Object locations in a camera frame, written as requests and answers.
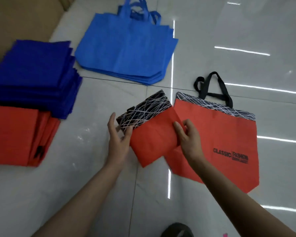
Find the stack of blue bags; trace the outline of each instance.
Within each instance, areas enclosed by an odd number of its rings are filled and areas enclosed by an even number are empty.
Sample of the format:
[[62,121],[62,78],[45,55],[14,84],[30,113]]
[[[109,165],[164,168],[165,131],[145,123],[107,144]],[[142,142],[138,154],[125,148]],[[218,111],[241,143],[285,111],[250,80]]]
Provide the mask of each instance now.
[[[140,7],[142,12],[132,10]],[[95,14],[75,57],[82,68],[151,85],[166,73],[178,39],[160,25],[158,12],[146,0],[125,0],[118,14]]]
[[0,63],[0,104],[67,119],[82,83],[69,45],[17,40]]

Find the tiled floor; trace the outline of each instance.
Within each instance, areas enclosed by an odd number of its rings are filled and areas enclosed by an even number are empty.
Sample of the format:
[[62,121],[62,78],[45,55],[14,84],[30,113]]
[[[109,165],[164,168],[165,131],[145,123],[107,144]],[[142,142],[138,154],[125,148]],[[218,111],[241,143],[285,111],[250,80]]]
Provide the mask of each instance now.
[[[165,79],[146,87],[77,64],[85,78],[73,113],[41,166],[0,166],[0,236],[30,236],[102,167],[113,111],[160,89],[172,102],[177,91],[196,95],[195,78],[211,71],[227,84],[235,109],[256,115],[259,136],[296,141],[296,0],[147,2],[179,39]],[[122,3],[76,0],[51,41],[76,48],[95,12],[116,12]],[[219,93],[215,79],[210,91]],[[296,231],[296,143],[260,138],[258,152],[260,185],[249,195]],[[90,236],[158,237],[173,222],[195,236],[239,236],[203,184],[169,174],[163,158],[143,169],[131,151]]]

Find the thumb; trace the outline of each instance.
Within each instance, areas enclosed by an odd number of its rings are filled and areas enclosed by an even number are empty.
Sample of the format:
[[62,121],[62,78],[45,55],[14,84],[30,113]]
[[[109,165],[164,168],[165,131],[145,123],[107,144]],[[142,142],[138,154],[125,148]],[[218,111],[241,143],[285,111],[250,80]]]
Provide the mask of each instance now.
[[182,126],[178,123],[178,122],[174,122],[173,123],[173,126],[174,126],[174,129],[179,137],[179,139],[182,141],[182,140],[186,140],[187,139],[187,135],[185,134]]
[[129,127],[127,127],[127,130],[125,132],[125,136],[123,139],[123,142],[127,143],[127,145],[129,145],[130,143],[130,137],[132,136],[133,133],[133,126],[130,125]]

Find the person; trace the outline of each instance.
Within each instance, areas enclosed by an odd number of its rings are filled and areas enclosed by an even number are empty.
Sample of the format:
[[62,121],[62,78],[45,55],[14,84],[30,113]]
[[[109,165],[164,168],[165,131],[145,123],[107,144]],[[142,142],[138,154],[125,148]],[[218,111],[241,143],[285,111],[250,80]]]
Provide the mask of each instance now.
[[[51,217],[33,237],[86,236],[96,214],[117,180],[129,150],[133,127],[120,139],[114,127],[115,113],[108,121],[110,133],[107,160],[100,171],[66,204]],[[200,176],[210,193],[232,222],[239,235],[294,237],[296,233],[242,192],[211,163],[202,152],[198,130],[190,120],[183,121],[187,131],[174,123],[183,154]],[[170,225],[162,237],[193,236],[181,223]]]

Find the person's left hand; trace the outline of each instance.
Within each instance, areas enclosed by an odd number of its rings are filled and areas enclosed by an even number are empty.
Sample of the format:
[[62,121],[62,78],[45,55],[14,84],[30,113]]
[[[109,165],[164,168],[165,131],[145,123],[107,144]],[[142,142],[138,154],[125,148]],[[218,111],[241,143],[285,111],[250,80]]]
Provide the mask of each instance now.
[[129,142],[130,137],[132,136],[133,126],[129,126],[126,130],[125,136],[123,138],[119,138],[114,126],[114,119],[115,112],[113,112],[107,124],[110,140],[108,144],[106,165],[114,165],[122,168],[129,150]]

